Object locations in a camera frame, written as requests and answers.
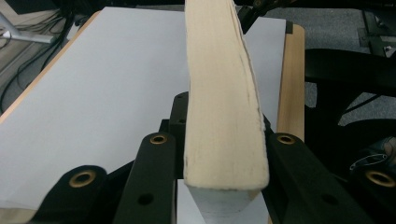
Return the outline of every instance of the floor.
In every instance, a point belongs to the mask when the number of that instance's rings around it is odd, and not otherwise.
[[[33,23],[37,18],[48,16],[51,12],[41,12],[16,15],[7,6],[4,0],[0,0],[0,11],[12,22]],[[155,6],[142,7],[161,10],[183,10],[183,6]],[[278,8],[267,13],[266,17],[286,19],[300,24],[305,28],[305,47],[307,49],[346,49],[357,52],[369,53],[370,50],[361,47],[358,37],[358,29],[364,28],[361,11],[357,9],[316,9],[316,8]],[[0,49],[0,92],[5,84],[13,77],[19,65],[32,57],[40,48],[40,44],[27,44],[21,41],[11,41],[9,45]],[[43,59],[37,60],[20,74],[20,83],[13,84],[7,90],[3,99],[3,108],[6,109],[22,93],[23,89],[38,75]],[[357,104],[368,99],[372,94],[364,93],[354,103]],[[316,86],[311,83],[305,84],[305,103],[314,106],[316,101]],[[368,105],[361,107],[343,116],[341,124],[359,119],[396,119],[396,100],[382,96]]]

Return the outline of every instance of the white paper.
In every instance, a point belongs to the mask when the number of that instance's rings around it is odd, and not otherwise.
[[[273,19],[247,34],[273,129],[284,36],[285,21]],[[105,8],[0,124],[0,207],[37,209],[67,171],[89,164],[110,173],[132,161],[189,89],[185,40],[182,12]]]

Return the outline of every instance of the brass grommet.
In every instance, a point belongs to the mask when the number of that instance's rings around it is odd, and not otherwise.
[[[279,141],[285,145],[293,145],[294,143],[296,143],[296,140],[294,140],[294,138],[287,136],[287,135],[278,136],[277,141]]]
[[[93,170],[81,171],[78,174],[73,175],[69,181],[69,185],[72,188],[82,188],[85,187],[96,178],[96,172]]]
[[[392,177],[378,171],[366,171],[366,177],[373,183],[382,187],[394,188],[396,186],[396,182],[393,180]]]
[[[149,141],[151,144],[155,144],[155,145],[160,145],[165,143],[168,140],[168,138],[166,137],[166,135],[164,134],[157,134],[155,136],[152,136]]]

